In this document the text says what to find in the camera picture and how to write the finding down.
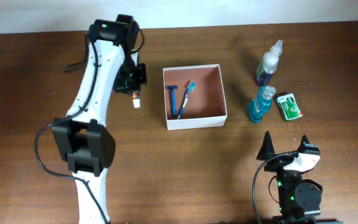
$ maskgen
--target spray bottle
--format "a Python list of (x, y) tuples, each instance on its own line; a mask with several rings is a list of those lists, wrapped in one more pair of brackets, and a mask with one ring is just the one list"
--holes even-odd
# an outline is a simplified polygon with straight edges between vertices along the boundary
[(270, 109), (276, 89), (272, 86), (260, 87), (258, 96), (252, 100), (249, 108), (249, 118), (254, 123), (259, 123), (262, 116)]
[(267, 86), (277, 69), (278, 56), (283, 52), (283, 41), (277, 43), (266, 52), (256, 71), (256, 82), (258, 86)]

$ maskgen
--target cable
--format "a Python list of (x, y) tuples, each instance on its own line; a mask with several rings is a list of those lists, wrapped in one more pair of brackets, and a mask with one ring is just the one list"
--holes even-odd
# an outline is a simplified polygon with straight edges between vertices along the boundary
[(270, 158), (270, 159), (266, 160), (265, 162), (263, 162), (263, 163), (259, 166), (259, 168), (256, 170), (256, 173), (255, 173), (255, 175), (254, 175), (254, 181), (253, 181), (253, 183), (252, 183), (252, 204), (253, 204), (253, 206), (254, 206), (254, 212), (255, 212), (256, 219), (258, 220), (258, 223), (259, 223), (259, 224), (262, 224), (262, 221), (260, 221), (259, 214), (258, 214), (258, 211), (257, 211), (257, 209), (256, 209), (256, 203), (255, 203), (255, 185), (256, 185), (256, 177), (258, 176), (259, 171), (260, 171), (266, 164), (268, 164), (270, 161), (273, 161), (273, 160), (275, 160), (275, 159), (277, 159), (277, 158), (279, 158), (279, 157), (281, 157), (281, 156), (293, 156), (293, 155), (295, 155), (295, 154), (297, 154), (296, 151), (280, 153), (280, 154), (276, 155), (275, 157)]
[(140, 31), (140, 34), (141, 34), (141, 36), (142, 36), (142, 43), (140, 44), (140, 47), (139, 47), (138, 49), (131, 50), (131, 54), (135, 54), (135, 53), (139, 52), (139, 51), (141, 50), (141, 48), (143, 47), (144, 42), (145, 42), (145, 40), (146, 40), (146, 38), (144, 37), (144, 34), (143, 34), (142, 29), (139, 29), (139, 31)]
[[(90, 37), (88, 34), (85, 34), (85, 43), (87, 43), (87, 40), (90, 40)], [(92, 193), (92, 190), (90, 189), (89, 185), (88, 185), (88, 182), (85, 181), (84, 179), (81, 179), (81, 178), (78, 178), (78, 177), (74, 177), (74, 176), (71, 176), (71, 175), (66, 175), (66, 174), (59, 174), (57, 172), (53, 172), (53, 171), (50, 171), (49, 169), (47, 169), (45, 167), (45, 165), (42, 163), (41, 161), (41, 158), (39, 156), (39, 153), (38, 153), (38, 140), (39, 140), (39, 137), (42, 135), (42, 133), (44, 133), (44, 131), (46, 131), (48, 128), (51, 128), (59, 123), (62, 123), (62, 122), (65, 122), (65, 121), (68, 121), (68, 120), (71, 120), (73, 119), (75, 116), (78, 116), (79, 114), (81, 114), (85, 108), (87, 107), (88, 103), (90, 102), (91, 100), (91, 97), (92, 97), (92, 94), (93, 94), (93, 90), (94, 90), (94, 86), (96, 84), (96, 78), (98, 76), (98, 68), (99, 68), (99, 60), (98, 60), (98, 53), (96, 51), (96, 47), (94, 45), (94, 43), (92, 41), (91, 42), (91, 45), (92, 45), (92, 49), (93, 49), (93, 52), (95, 54), (95, 63), (94, 63), (94, 75), (93, 75), (93, 80), (92, 80), (92, 85), (91, 85), (91, 89), (89, 91), (89, 94), (88, 96), (86, 97), (86, 100), (85, 100), (85, 103), (82, 107), (79, 108), (79, 110), (74, 113), (73, 115), (69, 115), (63, 119), (60, 119), (58, 121), (54, 121), (52, 123), (49, 123), (47, 125), (45, 125), (43, 128), (41, 128), (37, 134), (35, 135), (35, 139), (34, 139), (34, 152), (35, 152), (35, 157), (37, 158), (37, 162), (39, 163), (40, 167), (48, 174), (50, 175), (54, 175), (56, 177), (63, 177), (63, 178), (67, 178), (67, 179), (70, 179), (70, 180), (78, 180), (80, 182), (82, 182), (86, 189), (88, 190), (88, 193), (89, 195), (91, 196), (91, 198), (93, 199), (93, 201), (95, 202), (96, 206), (98, 207), (99, 211), (100, 211), (100, 214), (102, 215), (103, 217), (103, 220), (106, 224), (109, 223), (109, 221), (107, 221), (107, 218), (99, 204), (99, 202), (97, 201), (97, 199), (95, 198), (95, 196), (93, 195)]]
[(88, 37), (87, 34), (84, 35), (85, 38), (85, 56), (84, 59), (80, 62), (76, 62), (73, 63), (71, 65), (67, 65), (65, 68), (63, 68), (63, 72), (73, 72), (79, 68), (81, 68), (81, 66), (83, 66), (85, 64), (85, 62), (88, 60), (88, 54), (89, 54), (89, 48), (88, 48)]
[(279, 203), (277, 200), (275, 200), (275, 199), (273, 198), (273, 195), (272, 195), (272, 193), (271, 193), (271, 191), (270, 191), (270, 185), (272, 184), (273, 179), (276, 178), (276, 177), (277, 177), (276, 175), (273, 176), (273, 177), (270, 179), (270, 181), (268, 182), (268, 193), (270, 194), (271, 198), (272, 198), (275, 202)]

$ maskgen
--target toothbrush head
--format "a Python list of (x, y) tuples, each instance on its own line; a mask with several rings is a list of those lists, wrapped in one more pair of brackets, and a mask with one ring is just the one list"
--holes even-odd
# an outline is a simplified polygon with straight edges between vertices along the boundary
[(187, 87), (188, 90), (190, 91), (194, 91), (194, 89), (196, 88), (196, 83), (193, 81), (190, 81), (189, 86)]

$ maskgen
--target white box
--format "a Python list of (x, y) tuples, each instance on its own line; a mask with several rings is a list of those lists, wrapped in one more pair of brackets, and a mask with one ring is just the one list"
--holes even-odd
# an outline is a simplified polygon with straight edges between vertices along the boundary
[[(223, 126), (227, 109), (219, 65), (164, 68), (163, 79), (168, 130)], [(188, 94), (188, 102), (181, 119), (176, 119), (190, 80), (196, 83), (196, 88)], [(175, 117), (172, 113), (171, 91), (166, 89), (169, 85), (178, 86), (175, 90)]]

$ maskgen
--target table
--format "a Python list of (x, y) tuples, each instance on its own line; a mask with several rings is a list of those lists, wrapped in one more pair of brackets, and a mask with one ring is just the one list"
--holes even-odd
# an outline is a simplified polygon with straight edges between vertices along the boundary
[[(83, 32), (0, 35), (0, 223), (78, 223), (75, 183), (44, 173), (35, 160), (35, 132), (62, 117), (84, 67)], [(107, 129), (117, 142), (108, 172), (113, 223), (253, 223), (255, 158), (270, 131), (276, 152), (297, 149), (302, 135), (321, 160), (304, 175), (324, 187), (320, 218), (358, 223), (358, 22), (146, 29), (140, 61), (149, 83), (140, 110), (115, 94)], [(284, 122), (274, 104), (260, 124), (245, 105), (256, 97), (254, 76), (263, 54), (284, 40), (271, 85), (294, 93), (304, 117)], [(228, 117), (220, 128), (167, 131), (162, 68), (218, 63)], [(52, 132), (40, 139), (46, 166), (69, 174)], [(260, 216), (279, 214), (261, 172)], [(272, 187), (273, 196), (277, 190)]]

